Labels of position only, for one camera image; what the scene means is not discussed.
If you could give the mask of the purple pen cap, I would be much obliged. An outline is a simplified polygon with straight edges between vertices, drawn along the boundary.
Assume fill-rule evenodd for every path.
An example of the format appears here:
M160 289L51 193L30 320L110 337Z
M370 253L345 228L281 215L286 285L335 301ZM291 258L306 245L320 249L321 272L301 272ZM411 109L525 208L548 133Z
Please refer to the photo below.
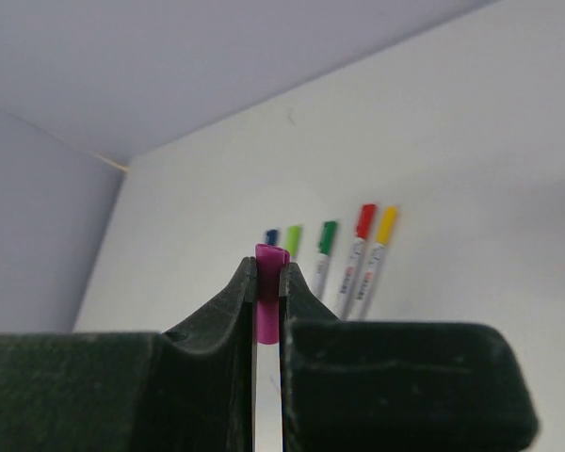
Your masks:
M279 342L279 289L283 269L290 263L287 250L272 245L255 247L257 267L257 341L263 345Z

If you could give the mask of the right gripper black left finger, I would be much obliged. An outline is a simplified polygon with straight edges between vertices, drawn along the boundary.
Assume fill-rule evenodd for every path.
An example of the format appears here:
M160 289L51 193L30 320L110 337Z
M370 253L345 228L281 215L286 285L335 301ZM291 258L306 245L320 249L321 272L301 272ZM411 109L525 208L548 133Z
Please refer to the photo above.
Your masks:
M161 333L0 334L0 451L251 451L256 285Z

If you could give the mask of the dark green end white pen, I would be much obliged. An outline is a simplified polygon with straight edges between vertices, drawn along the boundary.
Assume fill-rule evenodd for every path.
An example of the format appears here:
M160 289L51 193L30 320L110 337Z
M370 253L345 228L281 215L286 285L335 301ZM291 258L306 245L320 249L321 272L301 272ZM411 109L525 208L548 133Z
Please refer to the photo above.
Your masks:
M331 259L330 255L320 254L317 248L317 256L315 261L315 272L313 277L313 283L311 285L312 293L320 299L324 294L324 289L326 285L326 280L328 276L329 263Z

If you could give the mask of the yellow pen cap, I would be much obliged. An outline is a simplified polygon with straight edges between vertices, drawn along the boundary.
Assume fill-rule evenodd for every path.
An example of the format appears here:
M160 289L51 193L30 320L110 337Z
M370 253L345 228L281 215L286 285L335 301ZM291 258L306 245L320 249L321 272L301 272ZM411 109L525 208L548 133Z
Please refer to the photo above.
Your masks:
M395 205L389 205L386 207L385 211L382 214L379 227L376 234L376 242L381 244L385 247L392 236L397 216L398 216L398 207Z

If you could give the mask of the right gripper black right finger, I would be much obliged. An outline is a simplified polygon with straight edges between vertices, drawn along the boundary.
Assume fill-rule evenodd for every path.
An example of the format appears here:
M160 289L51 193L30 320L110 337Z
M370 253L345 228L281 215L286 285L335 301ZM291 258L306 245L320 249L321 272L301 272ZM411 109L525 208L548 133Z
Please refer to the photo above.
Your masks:
M343 321L281 275L287 451L523 451L539 419L516 356L477 323Z

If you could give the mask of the red end white pen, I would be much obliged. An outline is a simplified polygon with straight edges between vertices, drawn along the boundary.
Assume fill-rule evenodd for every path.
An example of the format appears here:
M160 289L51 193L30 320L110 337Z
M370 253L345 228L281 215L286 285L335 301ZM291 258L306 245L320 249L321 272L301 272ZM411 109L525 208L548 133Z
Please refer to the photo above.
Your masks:
M367 239L363 240L355 236L354 228L351 247L349 249L349 254L344 265L342 279L336 297L337 316L340 319L347 318L347 310L349 308L351 292L357 278L358 270L362 263L366 241Z

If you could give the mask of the yellow end white pen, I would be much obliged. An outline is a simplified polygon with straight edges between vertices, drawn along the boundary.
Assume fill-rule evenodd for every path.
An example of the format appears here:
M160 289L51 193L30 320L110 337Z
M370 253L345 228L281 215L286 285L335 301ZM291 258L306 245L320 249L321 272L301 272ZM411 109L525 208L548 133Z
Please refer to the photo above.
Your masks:
M355 297L350 304L350 310L347 316L349 320L366 319L388 244L383 247L376 242L376 237L371 244L364 266L363 277L357 287Z

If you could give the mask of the dark green pen cap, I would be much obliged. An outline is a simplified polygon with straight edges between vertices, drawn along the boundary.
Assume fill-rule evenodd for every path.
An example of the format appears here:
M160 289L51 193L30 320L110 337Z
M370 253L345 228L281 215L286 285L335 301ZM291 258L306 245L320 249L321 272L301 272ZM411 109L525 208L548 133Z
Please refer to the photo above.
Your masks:
M334 239L338 228L336 220L328 220L322 224L322 230L318 242L318 252L330 255L334 245Z

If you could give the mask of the red pen cap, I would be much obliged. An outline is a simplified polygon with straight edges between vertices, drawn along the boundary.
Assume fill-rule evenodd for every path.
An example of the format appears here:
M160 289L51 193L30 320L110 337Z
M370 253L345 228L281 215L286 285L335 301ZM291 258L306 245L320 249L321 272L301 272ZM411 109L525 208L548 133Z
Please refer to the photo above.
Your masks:
M375 203L367 203L361 207L360 214L355 227L355 236L366 240L369 236L373 220L377 214L378 206Z

